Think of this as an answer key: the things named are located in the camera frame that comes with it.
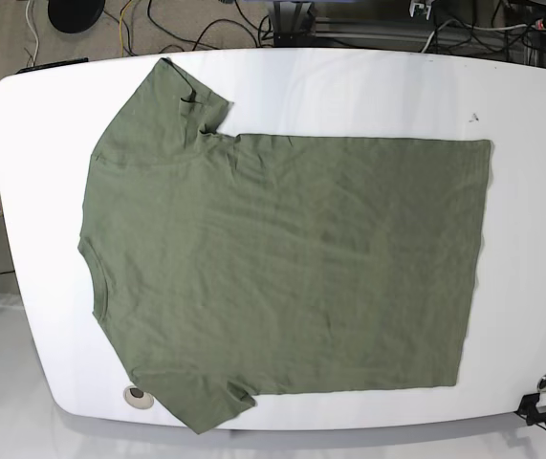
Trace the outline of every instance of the green t-shirt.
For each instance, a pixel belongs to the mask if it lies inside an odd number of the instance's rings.
[[[196,432],[257,394],[455,385],[490,142],[218,134],[159,61],[99,140],[79,249],[130,380]]]

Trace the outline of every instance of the gray floor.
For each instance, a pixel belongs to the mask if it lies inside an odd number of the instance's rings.
[[[26,67],[29,60],[27,50],[34,52],[34,39],[24,14],[26,3],[0,0],[0,80]],[[125,3],[126,0],[107,0],[105,9],[120,18],[120,9]],[[107,14],[103,14],[90,30],[68,35],[52,27],[47,17],[47,4],[46,0],[33,0],[34,25],[40,40],[37,64],[81,57],[102,60],[121,56],[119,26]],[[241,3],[241,7],[243,13],[256,24],[266,15],[266,8],[261,2]],[[185,43],[157,30],[147,19],[146,8],[146,0],[134,0],[124,16],[130,26],[132,47],[136,54],[157,54],[171,44],[182,45],[189,50]],[[244,22],[235,6],[217,0],[155,0],[152,16],[177,35],[191,39],[196,39],[208,23],[220,17]],[[229,24],[213,26],[203,41],[219,48],[253,47],[247,33]],[[12,270],[11,253],[5,222],[0,217],[0,272],[9,270]],[[0,293],[18,292],[14,274],[0,276]]]

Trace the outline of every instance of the round hole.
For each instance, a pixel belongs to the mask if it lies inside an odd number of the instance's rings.
[[[138,387],[130,387],[129,390],[130,395],[132,395],[135,399],[142,399],[143,395],[145,395]]]
[[[154,398],[151,394],[143,392],[134,385],[129,385],[123,389],[123,399],[137,409],[148,409],[154,405]]]

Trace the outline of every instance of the t-shirt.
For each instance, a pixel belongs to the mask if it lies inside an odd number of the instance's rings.
[[[490,142],[217,133],[160,60],[92,154],[79,250],[132,383],[195,432],[257,394],[456,384]]]

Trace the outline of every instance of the yellow cable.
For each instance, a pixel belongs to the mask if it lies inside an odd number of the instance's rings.
[[[123,23],[123,16],[128,11],[128,8],[130,7],[130,4],[132,3],[132,0],[130,0],[125,7],[123,7],[123,10],[120,14],[120,46],[121,46],[121,56],[123,57],[123,34],[121,33],[121,24]]]

